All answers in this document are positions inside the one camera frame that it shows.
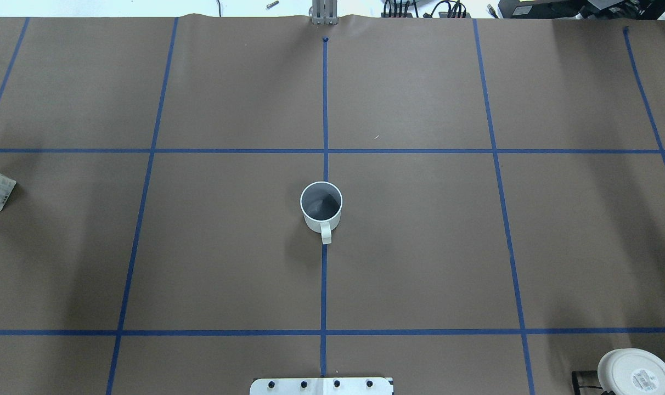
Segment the white mug with handle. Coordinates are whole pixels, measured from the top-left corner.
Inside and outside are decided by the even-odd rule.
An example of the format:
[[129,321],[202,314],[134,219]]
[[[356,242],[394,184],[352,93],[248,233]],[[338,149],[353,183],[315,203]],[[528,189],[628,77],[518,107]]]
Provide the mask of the white mug with handle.
[[310,183],[299,199],[305,225],[320,235],[323,245],[330,245],[333,230],[342,217],[343,196],[338,187],[329,182]]

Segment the aluminium frame post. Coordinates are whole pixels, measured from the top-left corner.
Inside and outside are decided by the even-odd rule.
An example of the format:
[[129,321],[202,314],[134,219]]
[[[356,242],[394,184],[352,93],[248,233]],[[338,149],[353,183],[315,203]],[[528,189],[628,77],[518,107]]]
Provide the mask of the aluminium frame post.
[[313,0],[310,18],[313,25],[337,25],[339,15],[337,0]]

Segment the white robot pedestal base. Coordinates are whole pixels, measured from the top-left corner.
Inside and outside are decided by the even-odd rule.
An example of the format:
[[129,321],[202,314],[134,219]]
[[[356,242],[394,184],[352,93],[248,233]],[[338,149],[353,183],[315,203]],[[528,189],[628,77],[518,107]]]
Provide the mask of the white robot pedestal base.
[[262,378],[253,381],[250,394],[394,394],[392,378],[311,377]]

